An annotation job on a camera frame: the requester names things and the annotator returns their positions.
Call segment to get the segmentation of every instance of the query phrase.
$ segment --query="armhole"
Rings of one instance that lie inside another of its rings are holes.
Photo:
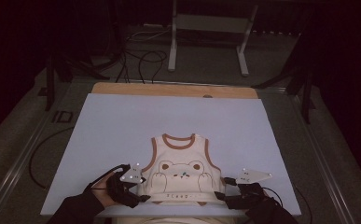
[[[221,169],[218,168],[217,166],[215,166],[212,161],[210,160],[210,156],[209,156],[209,140],[205,139],[205,156],[206,156],[206,160],[209,162],[209,164],[216,168],[217,170],[219,170],[221,172]]]
[[[142,172],[145,172],[147,171],[148,169],[150,169],[153,164],[154,164],[154,161],[157,157],[157,142],[156,142],[156,139],[155,138],[151,138],[151,142],[153,144],[153,156],[151,157],[151,161],[150,163],[148,164],[148,166],[146,166],[145,168],[142,169]]]

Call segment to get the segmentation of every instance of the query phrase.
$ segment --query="wooden edge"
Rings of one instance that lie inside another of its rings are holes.
[[[98,82],[91,93],[258,99],[256,90],[252,88],[172,84]]]

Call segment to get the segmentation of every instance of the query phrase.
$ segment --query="table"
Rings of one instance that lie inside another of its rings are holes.
[[[52,215],[65,197],[82,190],[84,183],[111,166],[127,161],[147,165],[151,150],[146,143],[163,130],[174,136],[196,131],[209,138],[211,158],[215,158],[213,161],[221,167],[223,176],[237,177],[243,165],[271,171],[273,178],[265,180],[263,185],[275,189],[292,214],[300,214],[265,109],[253,89],[98,83],[91,92],[50,187],[42,215]],[[237,189],[228,188],[227,193],[237,194]],[[189,207],[143,203],[134,209],[115,206],[101,216],[241,217],[243,213],[216,204]]]

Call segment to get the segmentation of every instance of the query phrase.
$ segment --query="metal frame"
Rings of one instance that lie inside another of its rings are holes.
[[[35,149],[35,146],[37,145],[37,141],[39,137],[44,131],[46,124],[49,122],[49,120],[52,118],[53,114],[55,113],[56,108],[58,108],[69,86],[70,84],[62,84],[58,88],[59,100],[53,103],[52,107],[50,108],[50,111],[46,112],[42,116],[41,120],[38,122],[30,138],[28,139],[28,142],[25,144],[24,148],[22,149],[20,155],[12,164],[12,166],[9,168],[5,178],[3,179],[3,182],[0,184],[0,211],[6,204],[10,194],[12,193],[13,189],[16,187],[18,181],[20,180],[21,175],[28,164],[28,160],[32,155],[33,150]]]
[[[299,112],[299,106],[301,102],[297,96],[289,95],[290,101],[292,103],[293,109],[296,112],[297,120],[304,129],[305,135],[309,138],[309,141],[312,144],[312,152],[317,163],[317,168],[320,171],[320,174],[325,182],[327,191],[331,197],[331,200],[337,210],[338,217],[340,222],[343,224],[354,224],[354,216],[352,215],[347,202],[345,201],[343,194],[340,190],[340,186],[337,183],[335,176],[332,174],[331,169],[329,168],[328,162],[326,161],[323,150],[321,149],[319,142],[317,141],[313,131],[306,123],[305,119],[302,117]]]
[[[177,14],[177,0],[174,0],[173,14],[172,14],[172,43],[171,51],[169,53],[168,70],[173,72],[176,67],[177,54],[177,29],[188,30],[203,30],[203,31],[219,31],[243,34],[243,42],[236,48],[238,55],[239,66],[241,68],[241,75],[243,77],[249,76],[246,59],[244,58],[244,49],[252,31],[254,18],[257,14],[258,6],[253,7],[250,18],[237,19],[228,17],[208,17],[195,16],[186,14]]]

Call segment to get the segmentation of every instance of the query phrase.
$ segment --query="metal stand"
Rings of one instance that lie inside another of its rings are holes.
[[[257,9],[258,6],[253,7],[248,19],[177,14],[177,0],[174,0],[172,16],[172,44],[169,54],[168,70],[173,72],[176,67],[177,29],[230,32],[243,34],[243,42],[237,47],[236,53],[238,55],[241,74],[242,76],[247,77],[249,75],[249,71],[247,69],[246,59],[244,58],[244,49],[252,31],[253,21],[257,14]]]
[[[282,73],[273,77],[261,84],[251,86],[254,89],[265,89],[272,84],[283,80],[287,77],[292,77],[290,83],[285,88],[285,91],[290,95],[297,95],[300,89],[303,86],[302,94],[302,106],[301,106],[301,115],[307,123],[310,123],[309,120],[309,108],[311,104],[311,90],[312,90],[312,71],[300,67],[293,67],[288,71],[282,71]]]
[[[101,74],[95,72],[93,69],[84,65],[83,63],[73,59],[65,53],[52,52],[47,57],[47,104],[46,111],[51,109],[52,104],[55,101],[55,71],[58,73],[61,81],[70,82],[73,79],[73,75],[69,69],[69,64],[75,68],[78,68],[88,75],[100,80],[108,80],[110,77],[104,77]]]

